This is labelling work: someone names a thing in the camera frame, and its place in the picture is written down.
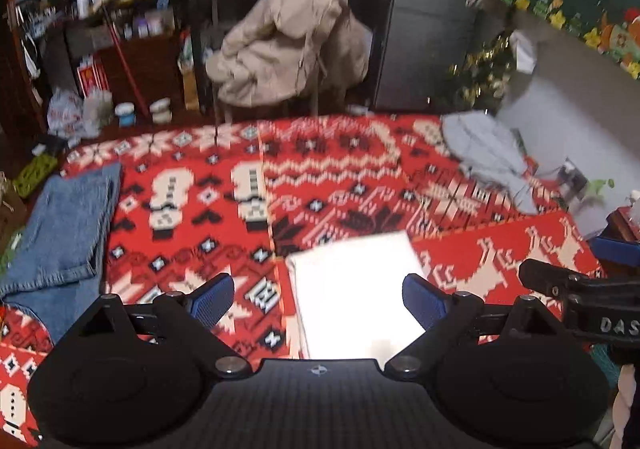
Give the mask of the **grey garment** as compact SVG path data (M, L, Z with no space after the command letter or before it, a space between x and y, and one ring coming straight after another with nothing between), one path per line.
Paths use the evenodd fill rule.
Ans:
M450 113L442 117L442 138L466 176L505 190L518 212L538 214L527 163L509 128L483 111Z

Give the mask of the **blue denim jeans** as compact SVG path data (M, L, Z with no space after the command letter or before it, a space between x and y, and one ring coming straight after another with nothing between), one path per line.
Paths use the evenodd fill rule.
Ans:
M1 302L38 320L53 344L100 295L121 179L118 162L49 178L1 279Z

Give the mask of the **beige jacket on chair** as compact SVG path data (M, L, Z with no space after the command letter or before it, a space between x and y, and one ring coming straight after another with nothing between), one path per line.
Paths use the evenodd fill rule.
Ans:
M371 42L349 0L258 0L205 69L224 104L273 106L314 85L346 91L360 84Z

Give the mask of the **small christmas tree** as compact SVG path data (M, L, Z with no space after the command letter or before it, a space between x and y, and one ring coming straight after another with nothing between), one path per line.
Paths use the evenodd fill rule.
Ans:
M457 111L477 110L495 116L514 70L510 35L501 32L459 65L449 68L447 100Z

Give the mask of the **red broom stick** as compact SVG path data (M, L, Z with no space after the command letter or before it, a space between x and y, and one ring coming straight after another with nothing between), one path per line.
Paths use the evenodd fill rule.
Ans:
M149 110L148 105L146 104L146 101L142 95L142 93L139 90L139 86L136 82L136 79L134 78L134 75L132 74L132 71L130 69L130 65L128 64L128 60L127 60L127 56L125 54L124 49L122 48L122 44L120 44L120 39L119 39L119 35L117 33L117 29L116 26L110 16L110 12L107 10L105 5L102 5L100 8L100 12L102 13L103 19L107 25L107 30L108 33L111 35L111 39L112 39L112 43L115 47L115 50L117 52L117 55L120 59L120 63L122 64L122 68L124 69L124 72L127 76L129 85L132 89L132 91L134 92L134 99L136 99L136 105L138 107L138 109L140 110L140 112L147 118L149 119L151 117L151 113Z

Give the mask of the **red box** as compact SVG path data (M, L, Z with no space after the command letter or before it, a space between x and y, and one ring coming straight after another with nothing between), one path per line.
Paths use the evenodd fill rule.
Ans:
M99 60L85 62L76 69L81 95L89 97L94 92L108 92L108 82Z

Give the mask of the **grey refrigerator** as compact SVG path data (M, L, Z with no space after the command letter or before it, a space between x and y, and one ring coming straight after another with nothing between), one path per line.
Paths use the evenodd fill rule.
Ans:
M392 0L374 108L418 112L442 96L475 18L466 0Z

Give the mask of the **white plastic bag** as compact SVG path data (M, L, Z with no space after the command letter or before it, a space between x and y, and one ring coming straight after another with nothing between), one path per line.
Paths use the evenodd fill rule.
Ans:
M48 132L62 138L96 138L114 117L113 96L94 90L88 97L56 87L47 112Z

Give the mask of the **white knit sweater vest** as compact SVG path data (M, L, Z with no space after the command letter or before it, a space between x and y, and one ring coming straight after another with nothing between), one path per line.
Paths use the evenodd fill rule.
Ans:
M385 365L423 328L402 300L421 275L403 231L341 240L286 260L307 359L374 359Z

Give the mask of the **red patterned table cloth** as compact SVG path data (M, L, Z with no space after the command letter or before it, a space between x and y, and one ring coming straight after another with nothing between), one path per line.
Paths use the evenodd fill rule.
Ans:
M538 213L465 178L433 117L329 117L146 133L70 151L63 174L122 165L105 287L126 303L231 273L216 333L253 365L311 355L292 257L332 242L408 235L428 279L493 303L523 291L527 255L599 275L572 220L540 180Z

